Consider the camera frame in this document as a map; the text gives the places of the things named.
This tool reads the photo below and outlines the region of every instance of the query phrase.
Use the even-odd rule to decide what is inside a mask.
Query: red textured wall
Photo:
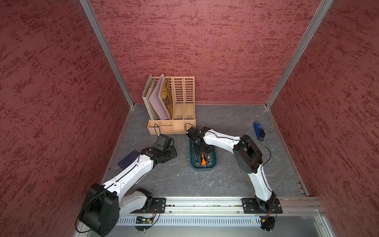
[[[379,234],[379,2],[335,0],[271,107],[337,236]]]
[[[150,73],[196,76],[196,102],[265,104],[320,0],[92,0],[135,102]]]
[[[0,35],[0,235],[71,237],[128,104],[79,1],[2,1]]]

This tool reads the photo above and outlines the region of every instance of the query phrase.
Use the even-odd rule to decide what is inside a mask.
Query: dark blue card
[[[122,159],[119,163],[117,163],[121,169],[126,169],[128,168],[129,165],[131,165],[138,157],[139,152],[136,150],[133,150],[132,152],[129,153],[124,159]]]

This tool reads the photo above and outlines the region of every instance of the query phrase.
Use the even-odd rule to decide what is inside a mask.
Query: orange handled tool
[[[205,162],[205,160],[204,160],[204,155],[201,155],[201,157],[203,158],[203,160],[202,160],[202,162],[201,162],[201,166],[203,166],[203,165],[206,164],[206,162]]]

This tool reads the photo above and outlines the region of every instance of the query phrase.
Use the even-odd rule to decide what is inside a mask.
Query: black motor housing
[[[78,218],[100,236],[106,236],[119,219],[118,196],[100,184],[93,184],[87,192]]]
[[[262,152],[247,135],[234,145],[233,153],[238,166],[248,174],[258,172],[259,165],[263,163]]]

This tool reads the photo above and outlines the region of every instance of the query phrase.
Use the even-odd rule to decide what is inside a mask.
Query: book
[[[118,164],[121,169],[128,168],[129,165],[131,165],[139,156],[139,152],[136,150],[133,150],[130,152],[124,159],[122,159]]]
[[[172,119],[172,113],[174,111],[174,104],[172,101],[172,91],[170,88],[170,78],[165,78],[161,84],[160,90],[160,102],[165,108],[165,111],[170,119]]]
[[[157,84],[157,82],[156,82],[155,78],[153,78],[153,76],[150,74],[150,76],[147,79],[147,82],[145,84],[145,89],[142,93],[142,99],[143,99],[143,102],[145,103],[147,112],[149,113],[150,120],[158,120],[159,119],[158,114],[155,112],[153,106],[151,105],[151,103],[149,101],[149,98],[150,98],[151,94],[153,93],[153,90],[154,90],[156,84]]]
[[[161,88],[163,86],[163,81],[165,81],[166,78],[164,76],[164,74],[162,74],[157,82],[157,85],[155,86],[153,92],[151,93],[151,96],[149,98],[149,101],[152,105],[152,107],[154,108],[155,112],[157,113],[157,115],[159,116],[160,119],[171,119],[169,117],[169,114],[168,112],[166,111],[166,107],[162,104],[161,100],[161,96],[160,96],[160,92],[161,92]]]

